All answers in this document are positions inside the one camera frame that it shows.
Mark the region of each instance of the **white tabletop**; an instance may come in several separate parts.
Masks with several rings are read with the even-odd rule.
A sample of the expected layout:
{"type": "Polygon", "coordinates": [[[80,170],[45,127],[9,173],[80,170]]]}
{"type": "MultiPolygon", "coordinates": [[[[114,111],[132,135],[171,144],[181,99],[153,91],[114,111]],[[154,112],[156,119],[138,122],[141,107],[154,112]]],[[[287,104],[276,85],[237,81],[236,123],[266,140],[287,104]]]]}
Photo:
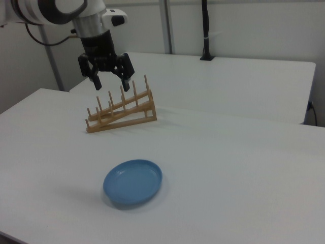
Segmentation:
{"type": "Polygon", "coordinates": [[[0,231],[27,243],[324,243],[325,130],[157,107],[86,133],[94,97],[41,89],[0,115],[0,231]],[[149,202],[116,208],[106,174],[155,162],[149,202]]]}
{"type": "MultiPolygon", "coordinates": [[[[147,74],[159,106],[193,109],[248,118],[301,124],[315,72],[315,64],[278,60],[129,53],[132,79],[144,88],[147,74]]],[[[107,95],[119,91],[120,79],[99,73],[103,88],[96,91],[86,79],[71,93],[107,95]]]]}

